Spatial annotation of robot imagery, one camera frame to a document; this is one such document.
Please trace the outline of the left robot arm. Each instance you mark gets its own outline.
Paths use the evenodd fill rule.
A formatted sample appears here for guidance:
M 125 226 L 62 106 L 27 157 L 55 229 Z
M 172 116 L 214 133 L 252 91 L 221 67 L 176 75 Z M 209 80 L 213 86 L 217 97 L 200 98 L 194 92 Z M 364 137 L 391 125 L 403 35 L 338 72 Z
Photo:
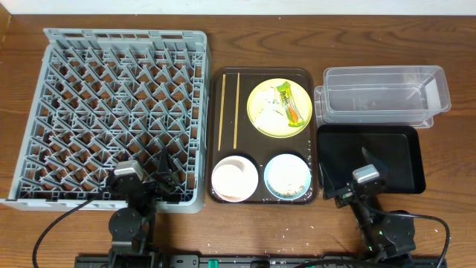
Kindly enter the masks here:
M 145 168 L 137 160 L 119 162 L 106 180 L 108 191 L 126 200 L 109 220 L 112 248 L 107 267 L 168 267 L 170 258 L 153 244 L 156 200 L 171 194 L 179 185 L 179 176 L 167 149 L 159 154 L 157 176 L 145 177 Z

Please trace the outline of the green orange snack wrapper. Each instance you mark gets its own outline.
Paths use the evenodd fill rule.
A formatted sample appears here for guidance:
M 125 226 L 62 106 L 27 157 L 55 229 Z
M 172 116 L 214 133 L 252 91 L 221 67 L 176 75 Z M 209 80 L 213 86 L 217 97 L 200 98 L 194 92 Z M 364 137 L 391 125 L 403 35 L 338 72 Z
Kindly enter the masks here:
M 287 81 L 276 87 L 279 95 L 282 107 L 285 110 L 286 117 L 289 121 L 290 127 L 301 127 L 304 125 L 304 120 L 301 117 L 298 109 L 295 105 L 294 98 L 292 96 L 291 84 Z

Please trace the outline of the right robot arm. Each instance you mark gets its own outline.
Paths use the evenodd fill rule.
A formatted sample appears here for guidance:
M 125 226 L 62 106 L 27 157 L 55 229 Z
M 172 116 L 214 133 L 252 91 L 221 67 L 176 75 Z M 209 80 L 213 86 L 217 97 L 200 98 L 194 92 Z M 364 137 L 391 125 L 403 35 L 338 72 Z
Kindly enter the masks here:
M 415 250 L 414 220 L 406 211 L 382 210 L 377 195 L 387 189 L 388 168 L 363 147 L 366 165 L 352 172 L 352 179 L 339 189 L 323 164 L 320 172 L 326 184 L 324 199 L 334 199 L 337 208 L 351 207 L 364 243 L 369 252 L 364 259 L 394 266 L 412 266 L 411 252 Z

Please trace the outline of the light blue bowl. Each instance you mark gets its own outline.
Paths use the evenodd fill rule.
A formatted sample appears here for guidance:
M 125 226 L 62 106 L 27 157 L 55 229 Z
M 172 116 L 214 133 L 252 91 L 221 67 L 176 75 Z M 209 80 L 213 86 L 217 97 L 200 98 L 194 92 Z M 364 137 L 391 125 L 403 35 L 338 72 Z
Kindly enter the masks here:
M 264 183 L 268 191 L 279 200 L 294 201 L 309 190 L 312 175 L 301 157 L 280 154 L 272 158 L 264 170 Z

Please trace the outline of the wooden chopstick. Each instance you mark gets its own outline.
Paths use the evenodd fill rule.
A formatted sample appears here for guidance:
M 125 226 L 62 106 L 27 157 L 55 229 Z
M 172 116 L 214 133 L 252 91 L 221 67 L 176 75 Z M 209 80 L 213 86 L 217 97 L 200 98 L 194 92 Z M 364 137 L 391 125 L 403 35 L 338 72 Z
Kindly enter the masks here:
M 240 73 L 237 73 L 235 113 L 234 113 L 234 143 L 233 149 L 237 149 L 238 120 L 239 120 L 239 91 L 240 91 Z
M 223 115 L 224 115 L 224 104 L 225 104 L 225 90 L 226 90 L 226 74 L 222 75 L 222 91 L 220 98 L 220 113 L 219 113 L 219 138 L 218 138 L 218 151 L 222 147 L 222 128 L 223 128 Z

